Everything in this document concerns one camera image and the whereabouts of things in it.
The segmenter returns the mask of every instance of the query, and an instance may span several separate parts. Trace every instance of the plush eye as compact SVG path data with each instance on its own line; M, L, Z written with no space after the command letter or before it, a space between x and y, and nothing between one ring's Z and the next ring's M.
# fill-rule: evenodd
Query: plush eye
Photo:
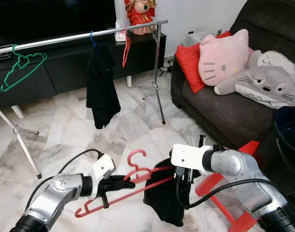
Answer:
M288 85L286 83L278 84L275 90L277 93L285 93L288 90Z
M265 77L263 79L254 78L254 83L257 84L257 85L262 85L265 81L266 81Z

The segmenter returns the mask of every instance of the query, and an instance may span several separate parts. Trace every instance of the figurine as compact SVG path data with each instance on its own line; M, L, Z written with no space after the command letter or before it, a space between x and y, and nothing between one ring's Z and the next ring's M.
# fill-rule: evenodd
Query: figurine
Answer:
M144 24L152 22L155 17L156 0L124 0L126 4L127 17L130 25ZM151 33L149 27L133 29L132 33L144 35Z

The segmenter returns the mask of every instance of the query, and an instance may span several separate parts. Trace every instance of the red hanger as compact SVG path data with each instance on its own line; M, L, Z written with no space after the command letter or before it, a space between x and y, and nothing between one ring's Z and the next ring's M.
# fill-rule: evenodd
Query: red hanger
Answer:
M128 57L128 52L129 52L130 44L131 44L131 40L127 35L126 27L125 27L125 35L126 35L126 44L125 44L125 49L124 49L124 54L123 54L123 68L125 68L127 57Z
M136 154L136 153L142 153L144 157L147 156L146 152L145 152L144 150L142 150L142 149L134 150L133 152L131 152L131 153L129 154L129 156L127 157L127 163L128 163L129 166L134 167L135 170L133 170L133 171L131 171L130 173L128 173L128 174L125 176L124 180L127 180L131 175L133 175L133 174L135 174L135 173L137 173L137 172L140 172L140 171L147 171L148 173L145 174L145 175L142 175L142 176L139 176L138 174L136 174L136 177L135 177L134 179L131 180L131 181L134 182L135 184L138 184L138 183L140 183L140 182L143 182L143 181L146 181L146 180L151 179L151 175L152 175L152 173L154 173L154 172L158 172L158 171L162 171L162 170L169 170L169 169L173 169L173 168L174 168L173 166L166 166L166 167L154 168L154 169L149 169L149 168L139 168L139 165L138 165L138 164L135 164L135 163L132 163L132 162L131 162L131 158L132 158L133 155ZM145 186L144 188L138 189L138 190L136 190L136 191L134 191L134 192L132 192L132 193L129 193L129 194L126 194L125 196L122 196L122 197L120 197L120 198L117 198L117 199L115 199L115 200L109 202L109 205L114 204L114 203L119 202L119 201L122 201L122 200L124 200L124 199L126 199L126 198L128 198L128 197L131 197L131 196L133 196L133 195L135 195L135 194L137 194L137 193L140 193L140 192L142 192L142 191L144 191L144 190L151 189L151 188L153 188L153 187L156 187L156 186L158 186L158 185L161 185L161 184L163 184L163 183L165 183L165 182L167 182L167 181L169 181L169 180L172 180L172 179L173 179L173 176L171 176L171 177L167 177L167 178L165 178L165 179L163 179L163 180L160 180L160 181L157 181L157 182L155 182L155 183L153 183L153 184L150 184L150 185L148 185L148 186ZM100 210L100 209L104 208L104 205L100 205L100 206L98 206L98 207L96 207L96 208L89 209L88 206L89 206L89 204L92 203L93 201L94 201L94 200L89 200L89 201L85 202L85 204L84 204L85 212L84 212L84 213L80 213L80 212L82 211L82 209L79 208L79 209L74 213L74 216L77 217L77 218L81 218L81 217L84 217L84 216L86 216L86 215L88 215L88 214L94 213L94 212L96 212L97 210Z

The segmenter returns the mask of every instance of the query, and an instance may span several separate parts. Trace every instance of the black cable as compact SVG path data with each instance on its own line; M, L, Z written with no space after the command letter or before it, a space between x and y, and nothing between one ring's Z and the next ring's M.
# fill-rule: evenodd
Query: black cable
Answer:
M103 153L102 152L100 152L99 150L97 150L97 149L88 149L88 150L86 150L86 151L83 151L83 152L81 152L80 154L78 154L78 155L76 155L75 157L73 157L71 160L69 160L62 168L61 168L61 170L58 172L58 174L61 174L61 172L62 171L64 171L64 169L72 162L72 161L74 161L76 158L78 158L79 156L82 156L83 154L85 154L85 153L87 153L87 152L89 152L89 151L96 151L97 153L98 153L98 158L100 158L102 155L103 155ZM31 200L33 199L33 197L34 197L34 195L36 194L36 192L37 192L37 190L46 182L46 181L48 181L48 180L50 180L50 179L52 179L53 178L53 176L51 176L51 177L49 177L49 178L47 178L47 179L45 179L45 180L43 180L40 184L38 184L37 185L37 187L34 189L34 191L31 193L31 195L30 195L30 197L29 197L29 199L28 199L28 202L27 202L27 204L26 204L26 207L25 207L25 210L27 210L27 208L30 206L30 202L31 202Z
M98 158L100 158L102 155L103 155L103 153L102 152L100 152L99 150L96 150L96 149L88 149L88 150L86 150L86 151L83 151L83 152L81 152L80 154L78 154L78 155L76 155L75 157L73 157L71 160L69 160L62 168L61 168L61 170L59 171L59 173L58 174L61 174L61 172L62 171L64 171L64 169L72 162L72 161L74 161L76 158L78 158L79 156L82 156L83 154L85 154L85 153L87 153L87 152L89 152L89 151L96 151L97 153L98 153Z
M228 189L228 188L231 188L233 186L237 186L237 185L242 185L242 184L246 184L246 183L254 183L254 182L261 182L261 183L265 183L265 184L269 184L273 187L275 187L283 196L284 198L287 200L287 196L286 194L284 194L278 185L276 185L275 183L271 182L270 180L265 180L265 179L247 179L247 180L239 180L239 181L235 181L235 182L232 182L232 183L229 183L229 184L226 184L226 185L223 185L223 186L220 186L216 189L214 189L213 191L211 191L209 194L207 194L206 196L204 196L203 198L199 199L198 201L196 201L195 203L193 204L184 204L181 199L180 199L180 196L179 196L179 179L177 180L177 184L176 184L176 197L177 197L177 201L178 203L182 206L182 208L184 209L190 209L190 208L194 208L195 206L198 206L200 205L201 203L205 202L206 200L208 200L210 197L212 197L213 195L215 195L216 193L224 190L224 189Z
M35 195L35 193L38 191L38 189L39 189L39 188L40 188L40 187L41 187L46 181L48 181L48 180L50 180L50 179L52 179L52 178L53 178L53 176L50 176L50 177L48 177L47 179L43 180L40 184L37 185L37 187L33 190L33 192L31 193L31 195L30 195L30 197L29 197L29 199L28 199L28 202L27 202L27 204L26 204L25 210L27 210L27 208L29 207L31 200L32 200L33 196Z

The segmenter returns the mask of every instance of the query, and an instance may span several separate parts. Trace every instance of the red stool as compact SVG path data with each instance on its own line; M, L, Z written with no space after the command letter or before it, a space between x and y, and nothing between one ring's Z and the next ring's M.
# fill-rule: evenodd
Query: red stool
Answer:
M254 156L258 145L259 142L257 141L250 141L248 144L241 147L239 151ZM201 197L203 195L210 193L210 190L223 178L224 177L218 173L209 175L206 179L203 180L203 182L200 183L200 185L196 187L196 194L199 197ZM232 224L228 232L247 232L257 223L257 221L254 220L247 211L244 212L241 217L235 220L234 217L230 214L230 212L226 209L226 207L220 202L220 200L217 197L212 196L210 199L214 202L214 204L221 210L221 212L227 217L227 219Z

